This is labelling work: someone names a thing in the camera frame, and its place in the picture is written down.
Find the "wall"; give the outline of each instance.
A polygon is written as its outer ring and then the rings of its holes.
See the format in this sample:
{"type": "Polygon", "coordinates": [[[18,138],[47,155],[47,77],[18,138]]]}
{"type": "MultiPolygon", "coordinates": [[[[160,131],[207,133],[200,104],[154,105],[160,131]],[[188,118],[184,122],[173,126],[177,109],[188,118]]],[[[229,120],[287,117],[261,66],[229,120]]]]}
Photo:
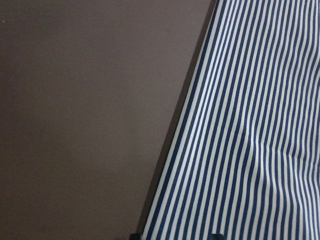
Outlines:
{"type": "Polygon", "coordinates": [[[0,5],[0,239],[136,231],[209,5],[0,5]]]}

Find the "striped fabric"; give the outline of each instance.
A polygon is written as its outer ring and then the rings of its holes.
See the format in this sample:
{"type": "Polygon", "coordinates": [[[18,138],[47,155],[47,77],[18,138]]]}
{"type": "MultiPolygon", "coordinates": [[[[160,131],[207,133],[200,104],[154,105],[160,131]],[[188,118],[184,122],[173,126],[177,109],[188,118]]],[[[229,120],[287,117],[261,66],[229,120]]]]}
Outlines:
{"type": "Polygon", "coordinates": [[[320,240],[319,5],[217,1],[143,240],[320,240]]]}

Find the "dark edge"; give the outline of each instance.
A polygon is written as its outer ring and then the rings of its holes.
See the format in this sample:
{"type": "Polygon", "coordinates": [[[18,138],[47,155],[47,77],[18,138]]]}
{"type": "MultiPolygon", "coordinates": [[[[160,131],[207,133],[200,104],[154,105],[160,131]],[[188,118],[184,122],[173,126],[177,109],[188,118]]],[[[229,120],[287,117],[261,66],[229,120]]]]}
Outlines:
{"type": "Polygon", "coordinates": [[[130,234],[129,240],[141,240],[141,233],[130,234]]]}
{"type": "Polygon", "coordinates": [[[211,234],[211,240],[226,240],[226,239],[222,234],[216,233],[216,234],[211,234]]]}
{"type": "Polygon", "coordinates": [[[217,0],[211,0],[211,2],[209,4],[208,10],[207,10],[207,13],[206,13],[199,37],[198,37],[198,40],[196,42],[195,50],[193,51],[193,55],[192,55],[192,58],[191,58],[191,61],[189,64],[189,68],[186,73],[184,83],[182,85],[182,90],[180,92],[178,102],[175,106],[173,116],[172,116],[172,119],[171,119],[171,122],[169,125],[169,129],[166,133],[164,143],[162,145],[161,152],[160,152],[158,161],[155,166],[155,170],[154,170],[154,173],[153,173],[153,176],[151,179],[151,183],[150,183],[150,186],[149,186],[149,189],[148,189],[145,201],[144,201],[144,205],[142,208],[142,212],[141,212],[141,215],[139,218],[139,222],[138,222],[138,225],[136,228],[136,232],[137,232],[136,234],[143,233],[143,231],[144,231],[144,228],[145,228],[145,225],[147,222],[147,218],[148,218],[148,215],[149,215],[149,212],[151,209],[151,205],[152,205],[154,196],[156,194],[156,190],[157,190],[157,187],[158,187],[158,184],[160,181],[160,177],[161,177],[161,174],[162,174],[162,171],[163,171],[163,168],[164,168],[164,165],[165,165],[168,153],[169,153],[169,149],[170,149],[171,143],[173,141],[175,131],[176,131],[176,128],[177,128],[177,125],[179,122],[179,118],[180,118],[180,115],[181,115],[181,112],[182,112],[182,109],[183,109],[183,106],[184,106],[184,103],[185,103],[185,100],[186,100],[186,97],[188,94],[189,86],[190,86],[190,83],[191,83],[197,62],[198,62],[199,55],[201,53],[201,48],[202,48],[203,42],[206,37],[206,32],[207,32],[208,26],[210,24],[210,19],[211,19],[214,7],[216,5],[216,1],[217,0]]]}

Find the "brown wall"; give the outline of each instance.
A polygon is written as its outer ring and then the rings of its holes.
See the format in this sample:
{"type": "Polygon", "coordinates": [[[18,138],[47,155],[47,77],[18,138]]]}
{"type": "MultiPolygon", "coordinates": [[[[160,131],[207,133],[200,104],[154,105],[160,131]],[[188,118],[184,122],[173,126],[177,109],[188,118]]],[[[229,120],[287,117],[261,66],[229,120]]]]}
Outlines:
{"type": "Polygon", "coordinates": [[[0,239],[136,231],[210,0],[0,4],[0,239]]]}

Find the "striped bedsheet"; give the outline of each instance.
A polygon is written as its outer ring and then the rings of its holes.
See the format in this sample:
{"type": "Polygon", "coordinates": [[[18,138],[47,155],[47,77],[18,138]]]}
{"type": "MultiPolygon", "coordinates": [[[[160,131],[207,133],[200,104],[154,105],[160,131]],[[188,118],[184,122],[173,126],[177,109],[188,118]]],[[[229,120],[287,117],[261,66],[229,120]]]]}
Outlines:
{"type": "Polygon", "coordinates": [[[143,240],[320,240],[320,2],[218,0],[143,240]]]}

